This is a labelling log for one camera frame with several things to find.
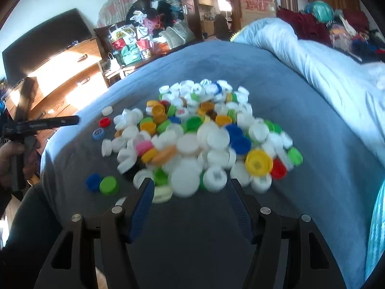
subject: metal screw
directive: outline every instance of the metal screw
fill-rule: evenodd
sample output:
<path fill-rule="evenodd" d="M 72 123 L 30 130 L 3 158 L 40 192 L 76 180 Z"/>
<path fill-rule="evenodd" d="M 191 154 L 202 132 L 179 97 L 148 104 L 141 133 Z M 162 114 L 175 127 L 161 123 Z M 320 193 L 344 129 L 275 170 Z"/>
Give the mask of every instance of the metal screw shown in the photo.
<path fill-rule="evenodd" d="M 117 206 L 114 206 L 112 209 L 111 209 L 111 212 L 114 213 L 114 214 L 119 214 L 120 212 L 123 211 L 123 208 L 119 205 Z"/>
<path fill-rule="evenodd" d="M 78 222 L 78 221 L 80 221 L 81 218 L 82 218 L 82 215 L 81 215 L 81 214 L 74 214 L 74 215 L 72 216 L 71 220 L 72 220 L 73 222 Z"/>
<path fill-rule="evenodd" d="M 309 215 L 307 215 L 307 214 L 303 214 L 302 216 L 301 216 L 301 219 L 304 221 L 304 222 L 310 222 L 311 221 L 311 217 L 309 216 Z"/>
<path fill-rule="evenodd" d="M 261 208 L 261 213 L 265 214 L 265 215 L 269 215 L 271 213 L 271 209 L 269 209 L 268 207 L 264 206 L 264 207 Z"/>

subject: white duvet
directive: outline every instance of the white duvet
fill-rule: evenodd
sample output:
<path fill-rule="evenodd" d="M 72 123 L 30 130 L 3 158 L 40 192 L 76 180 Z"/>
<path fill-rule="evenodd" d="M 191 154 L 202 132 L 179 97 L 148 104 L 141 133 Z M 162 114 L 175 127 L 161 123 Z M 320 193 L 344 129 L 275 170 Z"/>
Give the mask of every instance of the white duvet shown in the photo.
<path fill-rule="evenodd" d="M 279 18 L 253 22 L 233 42 L 269 50 L 303 75 L 385 166 L 384 63 L 360 65 L 325 45 L 298 40 Z"/>

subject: black tv screen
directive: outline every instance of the black tv screen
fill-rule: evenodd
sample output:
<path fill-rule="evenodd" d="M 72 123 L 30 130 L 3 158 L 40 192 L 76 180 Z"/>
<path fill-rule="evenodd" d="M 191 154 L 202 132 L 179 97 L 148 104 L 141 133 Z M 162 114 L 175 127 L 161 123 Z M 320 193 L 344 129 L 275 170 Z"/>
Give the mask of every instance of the black tv screen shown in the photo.
<path fill-rule="evenodd" d="M 15 86 L 50 57 L 91 37 L 77 9 L 45 21 L 3 51 L 7 81 Z"/>

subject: gray bed sheet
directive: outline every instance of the gray bed sheet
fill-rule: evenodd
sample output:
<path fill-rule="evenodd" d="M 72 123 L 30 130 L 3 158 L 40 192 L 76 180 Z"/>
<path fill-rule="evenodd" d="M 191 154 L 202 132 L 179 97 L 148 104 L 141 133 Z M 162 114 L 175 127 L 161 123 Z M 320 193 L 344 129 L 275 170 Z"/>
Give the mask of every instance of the gray bed sheet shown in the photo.
<path fill-rule="evenodd" d="M 59 222 L 74 213 L 99 215 L 135 191 L 117 172 L 116 155 L 101 157 L 101 140 L 92 139 L 101 110 L 111 118 L 124 108 L 144 110 L 158 88 L 203 78 L 225 79 L 250 91 L 254 115 L 279 123 L 302 152 L 304 163 L 273 181 L 259 203 L 281 215 L 309 214 L 328 242 L 347 288 L 364 282 L 365 256 L 376 195 L 385 177 L 379 161 L 316 90 L 268 51 L 211 41 L 158 59 L 113 85 L 81 110 L 81 124 L 63 127 L 50 139 L 42 158 L 42 184 Z M 113 138 L 114 128 L 106 138 Z M 89 175 L 114 175 L 114 196 L 87 191 Z M 255 247 L 241 235 L 226 190 L 198 192 L 154 204 L 141 237 L 128 246 L 140 288 L 242 288 Z"/>

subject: wooden door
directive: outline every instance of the wooden door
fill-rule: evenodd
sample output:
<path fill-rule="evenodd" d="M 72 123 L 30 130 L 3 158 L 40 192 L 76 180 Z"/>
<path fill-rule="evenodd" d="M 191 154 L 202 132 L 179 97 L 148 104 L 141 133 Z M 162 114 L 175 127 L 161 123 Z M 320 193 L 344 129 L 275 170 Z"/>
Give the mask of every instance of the wooden door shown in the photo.
<path fill-rule="evenodd" d="M 202 28 L 201 28 L 201 18 L 199 16 L 198 0 L 181 0 L 184 20 L 187 21 L 187 24 L 190 30 L 194 33 L 195 38 L 202 40 Z"/>

